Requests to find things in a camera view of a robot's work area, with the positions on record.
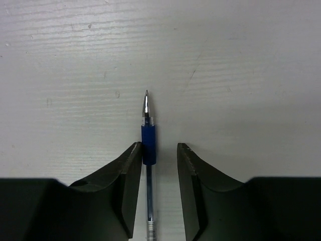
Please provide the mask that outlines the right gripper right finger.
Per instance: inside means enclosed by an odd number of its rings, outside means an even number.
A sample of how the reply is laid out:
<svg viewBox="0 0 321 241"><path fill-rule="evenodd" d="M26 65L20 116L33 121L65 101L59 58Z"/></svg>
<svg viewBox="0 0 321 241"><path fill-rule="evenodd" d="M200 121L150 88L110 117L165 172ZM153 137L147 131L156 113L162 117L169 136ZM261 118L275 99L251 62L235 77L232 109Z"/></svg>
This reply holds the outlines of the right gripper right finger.
<svg viewBox="0 0 321 241"><path fill-rule="evenodd" d="M184 143L177 164L187 240L320 240L319 177L243 183Z"/></svg>

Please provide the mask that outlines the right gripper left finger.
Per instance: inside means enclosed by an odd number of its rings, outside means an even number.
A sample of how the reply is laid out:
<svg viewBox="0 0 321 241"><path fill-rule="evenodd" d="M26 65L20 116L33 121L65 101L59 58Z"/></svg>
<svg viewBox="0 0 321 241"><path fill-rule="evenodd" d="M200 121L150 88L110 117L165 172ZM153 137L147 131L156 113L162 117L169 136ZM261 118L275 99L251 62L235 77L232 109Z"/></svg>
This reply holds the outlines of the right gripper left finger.
<svg viewBox="0 0 321 241"><path fill-rule="evenodd" d="M2 178L1 240L129 240L141 150L136 142L69 186L50 178Z"/></svg>

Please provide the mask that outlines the blue pen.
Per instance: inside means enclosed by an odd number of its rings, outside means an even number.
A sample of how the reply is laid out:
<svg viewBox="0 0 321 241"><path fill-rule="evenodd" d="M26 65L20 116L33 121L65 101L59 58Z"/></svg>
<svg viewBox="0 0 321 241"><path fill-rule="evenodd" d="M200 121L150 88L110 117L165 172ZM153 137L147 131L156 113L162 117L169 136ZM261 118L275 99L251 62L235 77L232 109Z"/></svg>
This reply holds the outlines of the blue pen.
<svg viewBox="0 0 321 241"><path fill-rule="evenodd" d="M142 163L145 175L146 193L146 239L157 240L156 233L156 197L155 169L156 164L156 128L150 114L149 92L146 91L142 107L141 125Z"/></svg>

